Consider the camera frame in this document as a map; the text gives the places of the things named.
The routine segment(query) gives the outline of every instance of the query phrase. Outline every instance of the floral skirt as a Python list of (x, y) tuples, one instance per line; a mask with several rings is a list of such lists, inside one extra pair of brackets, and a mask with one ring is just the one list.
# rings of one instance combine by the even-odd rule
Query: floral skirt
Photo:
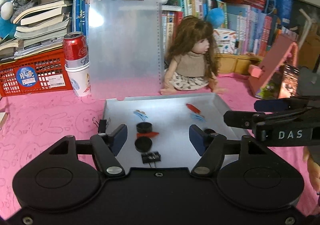
[(170, 83), (179, 91), (196, 91), (208, 86), (203, 77), (185, 77), (174, 72)]

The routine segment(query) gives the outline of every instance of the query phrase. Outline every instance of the red book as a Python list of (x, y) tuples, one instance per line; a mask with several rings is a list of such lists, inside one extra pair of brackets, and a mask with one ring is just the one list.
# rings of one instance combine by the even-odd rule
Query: red book
[(271, 23), (272, 23), (272, 17), (266, 16), (266, 18), (264, 19), (262, 38), (261, 38), (260, 48), (258, 52), (259, 56), (265, 56), (266, 48), (268, 46)]
[(177, 12), (175, 12), (175, 15), (174, 15), (173, 37), (176, 36), (177, 26), (181, 23), (182, 19), (183, 19), (183, 13), (182, 13), (182, 11), (177, 11)]

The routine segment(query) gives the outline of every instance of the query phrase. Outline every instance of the can top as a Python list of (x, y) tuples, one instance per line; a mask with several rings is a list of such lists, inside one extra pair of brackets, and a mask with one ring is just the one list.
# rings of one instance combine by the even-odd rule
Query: can top
[(83, 36), (83, 33), (80, 31), (77, 31), (77, 32), (71, 32), (69, 34), (66, 34), (63, 38), (64, 39), (74, 39), (74, 38), (77, 38), (80, 36)]

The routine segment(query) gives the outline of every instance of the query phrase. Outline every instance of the barcode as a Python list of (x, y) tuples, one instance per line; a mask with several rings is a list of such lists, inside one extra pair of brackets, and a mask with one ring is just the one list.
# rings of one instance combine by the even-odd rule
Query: barcode
[(53, 87), (53, 86), (58, 86), (58, 85), (64, 85), (64, 83), (53, 83), (50, 86)]

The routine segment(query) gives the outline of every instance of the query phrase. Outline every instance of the brown sweater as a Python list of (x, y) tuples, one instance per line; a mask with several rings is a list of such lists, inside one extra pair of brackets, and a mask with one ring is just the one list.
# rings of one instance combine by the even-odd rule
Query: brown sweater
[(188, 52), (185, 55), (175, 56), (178, 66), (176, 73), (185, 77), (203, 77), (205, 73), (204, 54)]

